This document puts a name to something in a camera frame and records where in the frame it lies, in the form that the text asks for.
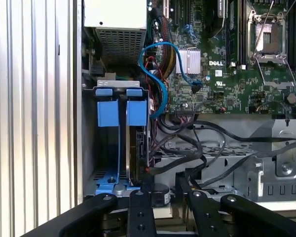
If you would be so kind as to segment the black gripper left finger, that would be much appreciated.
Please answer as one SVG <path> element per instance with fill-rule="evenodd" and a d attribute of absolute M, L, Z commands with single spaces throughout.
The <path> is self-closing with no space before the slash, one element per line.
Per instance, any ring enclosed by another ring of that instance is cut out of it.
<path fill-rule="evenodd" d="M 153 237 L 155 219 L 148 186 L 152 176 L 143 175 L 142 186 L 127 197 L 103 193 L 25 234 L 27 237 Z"/>

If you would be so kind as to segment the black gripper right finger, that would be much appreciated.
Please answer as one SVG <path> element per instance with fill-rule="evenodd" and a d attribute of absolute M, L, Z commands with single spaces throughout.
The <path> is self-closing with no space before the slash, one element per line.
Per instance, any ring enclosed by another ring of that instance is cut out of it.
<path fill-rule="evenodd" d="M 187 230 L 200 237 L 296 237 L 296 222 L 244 197 L 219 201 L 192 189 L 184 172 L 175 176 L 175 198 Z"/>

